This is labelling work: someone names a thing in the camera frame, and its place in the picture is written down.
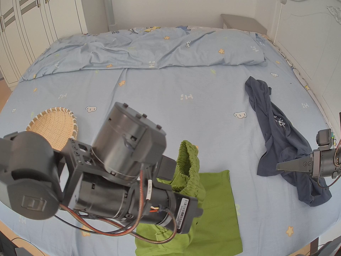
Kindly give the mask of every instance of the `white headboard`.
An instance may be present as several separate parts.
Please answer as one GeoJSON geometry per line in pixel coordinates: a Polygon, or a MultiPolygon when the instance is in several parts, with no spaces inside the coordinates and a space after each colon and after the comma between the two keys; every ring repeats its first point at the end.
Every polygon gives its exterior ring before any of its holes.
{"type": "Polygon", "coordinates": [[[268,32],[321,104],[338,139],[341,112],[341,0],[277,0],[268,32]]]}

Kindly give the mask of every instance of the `green fabric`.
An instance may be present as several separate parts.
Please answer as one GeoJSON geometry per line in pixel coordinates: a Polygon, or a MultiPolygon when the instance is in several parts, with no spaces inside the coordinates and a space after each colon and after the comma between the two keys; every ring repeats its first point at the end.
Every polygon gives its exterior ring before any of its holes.
{"type": "MultiPolygon", "coordinates": [[[[135,239],[137,256],[233,256],[243,251],[229,171],[198,173],[197,154],[194,145],[183,141],[174,180],[164,182],[171,184],[176,192],[197,197],[204,214],[194,219],[188,234],[177,234],[167,244],[155,245],[135,239]]],[[[139,224],[137,232],[154,240],[171,235],[170,230],[148,224],[139,224]]]]}

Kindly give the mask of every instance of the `bed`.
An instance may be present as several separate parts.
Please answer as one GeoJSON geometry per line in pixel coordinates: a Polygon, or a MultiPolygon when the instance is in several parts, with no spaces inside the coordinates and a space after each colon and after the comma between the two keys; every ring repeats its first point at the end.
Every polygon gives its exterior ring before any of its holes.
{"type": "MultiPolygon", "coordinates": [[[[317,147],[318,130],[328,126],[340,137],[341,107],[334,101],[340,93],[334,87],[341,77],[336,37],[341,21],[335,16],[339,11],[329,8],[339,7],[340,1],[277,0],[268,35],[287,59],[262,35],[215,28],[134,28],[60,40],[28,69],[12,93],[0,113],[0,136],[25,130],[36,114],[61,106],[77,116],[77,139],[91,144],[114,102],[126,102],[166,131],[165,155],[175,159],[186,139],[198,146],[201,172],[230,170],[243,241],[240,255],[289,255],[337,222],[341,182],[331,187],[327,203],[309,207],[279,175],[256,174],[266,148],[244,84],[249,76],[267,82],[272,102],[312,148],[317,147]],[[319,15],[328,22],[321,24],[319,15]],[[311,29],[312,24],[323,29],[311,29]],[[100,43],[111,40],[115,61],[97,52],[100,43]],[[315,45],[319,49],[300,50],[315,45]],[[70,46],[74,63],[63,52],[70,46]],[[188,55],[190,49],[198,56],[188,55]],[[85,52],[91,63],[80,56],[85,52]]],[[[58,215],[76,225],[68,214],[58,215]]],[[[89,236],[55,218],[26,219],[3,204],[0,220],[51,256],[135,254],[132,236],[89,236]]]]}

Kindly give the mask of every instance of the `gray nightstand top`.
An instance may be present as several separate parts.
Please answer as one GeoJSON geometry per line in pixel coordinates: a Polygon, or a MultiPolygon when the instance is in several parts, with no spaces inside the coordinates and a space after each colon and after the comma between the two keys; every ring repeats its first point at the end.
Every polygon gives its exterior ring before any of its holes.
{"type": "Polygon", "coordinates": [[[221,17],[227,28],[254,31],[260,34],[267,33],[267,29],[253,18],[229,14],[222,14],[221,17]]]}

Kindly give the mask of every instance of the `wicker basket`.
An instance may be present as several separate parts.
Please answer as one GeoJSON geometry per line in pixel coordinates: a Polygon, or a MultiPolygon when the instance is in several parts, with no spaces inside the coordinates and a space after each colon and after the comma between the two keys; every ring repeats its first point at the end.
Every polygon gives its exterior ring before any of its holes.
{"type": "Polygon", "coordinates": [[[78,125],[69,109],[54,107],[33,118],[26,131],[42,135],[53,149],[60,151],[69,138],[77,139],[78,125]]]}

